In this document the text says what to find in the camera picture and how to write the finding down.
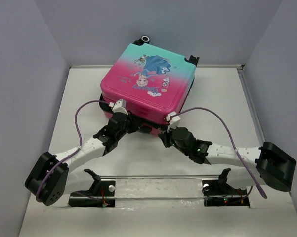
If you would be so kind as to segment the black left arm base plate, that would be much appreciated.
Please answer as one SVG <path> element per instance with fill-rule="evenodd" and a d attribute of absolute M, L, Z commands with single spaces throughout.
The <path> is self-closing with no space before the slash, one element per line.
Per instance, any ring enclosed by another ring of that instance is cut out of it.
<path fill-rule="evenodd" d="M 115 186 L 115 180 L 95 181 L 89 190 L 71 193 L 68 205 L 82 208 L 114 208 Z"/>

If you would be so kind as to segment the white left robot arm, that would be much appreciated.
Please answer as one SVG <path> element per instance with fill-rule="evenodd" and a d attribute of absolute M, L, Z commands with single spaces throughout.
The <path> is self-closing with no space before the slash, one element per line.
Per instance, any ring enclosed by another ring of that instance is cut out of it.
<path fill-rule="evenodd" d="M 68 189 L 70 173 L 92 159 L 108 154 L 126 134 L 138 131 L 141 126 L 142 122 L 132 113 L 113 113 L 108 124 L 83 144 L 54 155 L 50 152 L 41 154 L 24 186 L 36 196 L 37 202 L 46 206 L 55 204 L 64 193 L 75 191 Z"/>

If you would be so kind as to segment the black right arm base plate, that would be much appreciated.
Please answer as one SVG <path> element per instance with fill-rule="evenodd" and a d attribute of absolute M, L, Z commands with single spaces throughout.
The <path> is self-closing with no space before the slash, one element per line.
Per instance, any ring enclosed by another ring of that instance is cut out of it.
<path fill-rule="evenodd" d="M 205 207 L 250 207 L 247 189 L 234 189 L 218 180 L 203 180 L 202 193 Z"/>

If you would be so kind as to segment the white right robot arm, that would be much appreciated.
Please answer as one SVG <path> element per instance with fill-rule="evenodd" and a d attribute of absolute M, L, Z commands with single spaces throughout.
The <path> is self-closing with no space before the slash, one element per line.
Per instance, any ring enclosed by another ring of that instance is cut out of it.
<path fill-rule="evenodd" d="M 185 127 L 162 131 L 158 137 L 166 148 L 175 147 L 197 164 L 227 165 L 217 182 L 224 194 L 254 185 L 267 185 L 282 192 L 291 190 L 296 161 L 271 142 L 236 149 L 196 139 Z"/>

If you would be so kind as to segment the pink and teal kids suitcase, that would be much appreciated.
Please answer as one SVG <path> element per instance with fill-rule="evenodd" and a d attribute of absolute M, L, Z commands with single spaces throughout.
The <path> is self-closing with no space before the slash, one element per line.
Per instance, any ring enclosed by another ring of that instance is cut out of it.
<path fill-rule="evenodd" d="M 131 43 L 102 79 L 100 99 L 126 101 L 143 133 L 158 135 L 166 116 L 180 112 L 192 88 L 199 59 L 153 46 L 147 35 Z"/>

